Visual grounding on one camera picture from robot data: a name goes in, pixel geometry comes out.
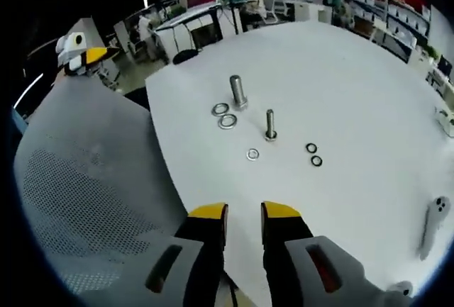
washer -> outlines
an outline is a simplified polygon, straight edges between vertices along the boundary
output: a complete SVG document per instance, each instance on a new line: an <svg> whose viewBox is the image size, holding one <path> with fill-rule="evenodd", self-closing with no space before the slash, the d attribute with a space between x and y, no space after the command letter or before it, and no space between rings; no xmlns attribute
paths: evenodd
<svg viewBox="0 0 454 307"><path fill-rule="evenodd" d="M321 167L323 160L319 156L312 156L311 163L315 167Z"/></svg>
<svg viewBox="0 0 454 307"><path fill-rule="evenodd" d="M227 103L219 103L213 106L211 114L216 117L222 117L224 114L228 112L228 110L229 107Z"/></svg>
<svg viewBox="0 0 454 307"><path fill-rule="evenodd" d="M219 118L218 125L220 128L224 130L228 130L229 128L233 128L236 125L236 116L233 114L225 114Z"/></svg>
<svg viewBox="0 0 454 307"><path fill-rule="evenodd" d="M258 157L260 156L260 153L258 152L257 149L249 149L248 153L246 153L246 157L251 161L254 162Z"/></svg>
<svg viewBox="0 0 454 307"><path fill-rule="evenodd" d="M315 145L313 143L306 144L306 150L309 153L315 153L315 152L317 152L317 145Z"/></svg>

metal bolt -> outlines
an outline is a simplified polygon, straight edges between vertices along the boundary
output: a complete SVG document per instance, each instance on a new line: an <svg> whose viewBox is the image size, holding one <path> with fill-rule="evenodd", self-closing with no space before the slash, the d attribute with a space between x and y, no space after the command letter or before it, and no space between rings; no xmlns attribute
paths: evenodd
<svg viewBox="0 0 454 307"><path fill-rule="evenodd" d="M248 98L244 95L243 85L241 84L241 78L239 75L232 75L230 77L230 86L232 88L235 107L239 111L242 111L248 106Z"/></svg>
<svg viewBox="0 0 454 307"><path fill-rule="evenodd" d="M273 110L267 110L267 132L265 132L265 139L268 142L276 140L277 132L275 131L275 113Z"/></svg>

black rubber washer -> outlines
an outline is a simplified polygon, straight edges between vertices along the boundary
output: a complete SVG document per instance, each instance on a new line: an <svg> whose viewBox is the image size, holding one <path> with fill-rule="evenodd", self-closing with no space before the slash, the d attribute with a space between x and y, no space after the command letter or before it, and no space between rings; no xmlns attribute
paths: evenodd
<svg viewBox="0 0 454 307"><path fill-rule="evenodd" d="M314 150L314 151L310 151L309 148L310 148L311 146L314 146L314 147L315 147L315 150ZM313 143L306 144L306 150L307 150L307 152L309 152L309 153L315 153L315 152L317 152L317 150L318 150L318 149L317 149L317 145L315 145L315 144L313 144Z"/></svg>
<svg viewBox="0 0 454 307"><path fill-rule="evenodd" d="M316 159L320 160L320 163L319 163L319 164L316 164L316 163L314 162L314 160L316 160ZM319 156L312 156L312 158L311 158L311 163L312 163L312 165L315 166L315 167L321 167L321 165L323 164L323 160L322 160Z"/></svg>

